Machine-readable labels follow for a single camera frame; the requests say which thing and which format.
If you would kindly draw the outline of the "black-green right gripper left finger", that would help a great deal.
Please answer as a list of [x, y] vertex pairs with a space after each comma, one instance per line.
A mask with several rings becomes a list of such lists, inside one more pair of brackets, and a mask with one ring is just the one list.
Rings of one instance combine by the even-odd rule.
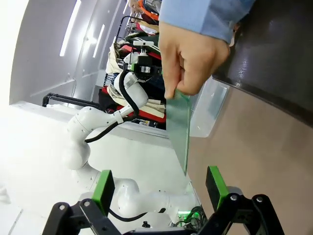
[[77, 235], [90, 228], [95, 235], [116, 235], [117, 228], [108, 218], [115, 186], [111, 170], [104, 170], [91, 198], [70, 206], [66, 202], [53, 205], [44, 235]]

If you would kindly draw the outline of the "black-green right gripper right finger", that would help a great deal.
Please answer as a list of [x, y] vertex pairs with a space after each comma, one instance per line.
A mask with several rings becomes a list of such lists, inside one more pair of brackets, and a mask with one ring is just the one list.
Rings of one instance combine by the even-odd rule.
[[248, 199], [230, 192], [217, 166], [207, 168], [205, 184], [214, 213], [199, 235], [225, 235], [233, 224], [242, 224], [249, 235], [284, 234], [268, 196], [257, 194]]

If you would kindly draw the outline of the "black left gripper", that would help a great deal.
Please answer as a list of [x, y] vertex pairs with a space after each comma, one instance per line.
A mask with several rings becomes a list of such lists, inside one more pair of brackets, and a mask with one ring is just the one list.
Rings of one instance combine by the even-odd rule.
[[162, 74], [161, 60], [150, 55], [135, 55], [123, 59], [124, 69], [132, 72], [139, 80], [147, 81]]

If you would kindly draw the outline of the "person's bare hand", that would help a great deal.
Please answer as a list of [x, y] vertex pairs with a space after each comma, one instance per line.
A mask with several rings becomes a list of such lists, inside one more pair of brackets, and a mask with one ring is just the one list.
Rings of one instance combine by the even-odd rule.
[[229, 55], [229, 46], [223, 40], [164, 22], [159, 23], [158, 46], [166, 99], [173, 98], [175, 90], [198, 94]]

